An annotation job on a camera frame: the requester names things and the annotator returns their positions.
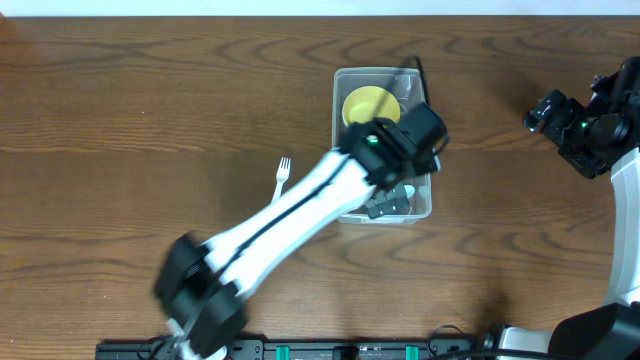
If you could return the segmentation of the yellow plastic bowl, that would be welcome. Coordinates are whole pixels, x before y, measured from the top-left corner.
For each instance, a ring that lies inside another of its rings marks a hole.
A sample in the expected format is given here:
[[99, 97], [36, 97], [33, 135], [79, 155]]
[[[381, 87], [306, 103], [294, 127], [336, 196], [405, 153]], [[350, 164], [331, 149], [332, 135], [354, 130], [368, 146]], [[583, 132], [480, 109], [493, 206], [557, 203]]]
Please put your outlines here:
[[386, 118], [397, 123], [401, 118], [401, 108], [398, 100], [384, 88], [364, 86], [346, 97], [342, 118], [346, 126], [367, 123], [373, 118]]

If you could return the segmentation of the white plastic fork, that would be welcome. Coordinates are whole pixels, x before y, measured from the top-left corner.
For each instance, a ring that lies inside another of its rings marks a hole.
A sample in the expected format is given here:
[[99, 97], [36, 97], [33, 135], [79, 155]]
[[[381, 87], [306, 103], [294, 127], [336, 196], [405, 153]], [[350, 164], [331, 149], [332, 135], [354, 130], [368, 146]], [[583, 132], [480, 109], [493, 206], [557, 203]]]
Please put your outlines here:
[[276, 172], [276, 186], [274, 189], [271, 202], [275, 202], [281, 197], [283, 186], [289, 179], [290, 172], [291, 172], [291, 159], [289, 157], [282, 157]]

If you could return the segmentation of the clear plastic container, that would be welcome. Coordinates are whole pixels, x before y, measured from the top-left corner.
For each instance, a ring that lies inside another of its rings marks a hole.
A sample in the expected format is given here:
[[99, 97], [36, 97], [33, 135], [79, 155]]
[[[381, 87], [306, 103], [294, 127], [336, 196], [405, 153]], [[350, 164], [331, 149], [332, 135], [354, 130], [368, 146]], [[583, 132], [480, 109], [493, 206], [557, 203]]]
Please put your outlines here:
[[343, 68], [334, 76], [332, 146], [350, 155], [365, 168], [365, 182], [378, 191], [391, 191], [400, 183], [413, 185], [407, 215], [387, 215], [370, 219], [363, 204], [341, 215], [338, 221], [348, 224], [414, 224], [431, 212], [430, 174], [440, 170], [438, 155], [414, 159], [415, 145], [401, 131], [398, 123], [373, 118], [367, 123], [346, 126], [342, 106], [355, 89], [378, 86], [389, 91], [399, 102], [401, 118], [425, 101], [422, 73], [415, 68], [358, 67]]

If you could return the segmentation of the mint green plastic spoon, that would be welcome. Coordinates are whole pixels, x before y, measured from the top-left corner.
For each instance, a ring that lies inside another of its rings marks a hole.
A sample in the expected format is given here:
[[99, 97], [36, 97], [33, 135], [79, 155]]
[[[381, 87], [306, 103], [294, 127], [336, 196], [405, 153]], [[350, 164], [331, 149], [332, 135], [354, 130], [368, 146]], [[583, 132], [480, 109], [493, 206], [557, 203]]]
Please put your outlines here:
[[415, 187], [413, 185], [404, 184], [404, 190], [405, 190], [406, 196], [409, 199], [411, 199], [416, 193]]

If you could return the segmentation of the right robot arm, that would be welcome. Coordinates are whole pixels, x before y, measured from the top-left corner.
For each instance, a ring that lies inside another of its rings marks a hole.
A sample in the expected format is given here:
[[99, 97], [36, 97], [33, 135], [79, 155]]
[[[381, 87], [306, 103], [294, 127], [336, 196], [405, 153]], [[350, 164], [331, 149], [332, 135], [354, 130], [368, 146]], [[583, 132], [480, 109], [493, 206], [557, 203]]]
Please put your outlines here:
[[495, 359], [636, 359], [639, 356], [639, 59], [595, 77], [581, 105], [554, 89], [523, 124], [554, 143], [580, 175], [608, 175], [615, 197], [615, 235], [607, 291], [600, 307], [561, 321], [552, 331], [505, 326], [487, 336]]

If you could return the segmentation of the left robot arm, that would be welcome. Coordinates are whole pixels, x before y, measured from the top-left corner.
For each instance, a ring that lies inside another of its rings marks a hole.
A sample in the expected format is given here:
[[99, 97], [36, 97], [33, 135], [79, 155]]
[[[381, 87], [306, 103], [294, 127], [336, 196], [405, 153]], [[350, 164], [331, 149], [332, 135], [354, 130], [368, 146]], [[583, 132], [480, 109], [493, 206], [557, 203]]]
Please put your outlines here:
[[312, 171], [243, 223], [170, 247], [153, 292], [174, 337], [172, 359], [222, 359], [247, 324], [245, 303], [291, 253], [338, 217], [404, 179], [437, 169], [439, 120], [354, 124]]

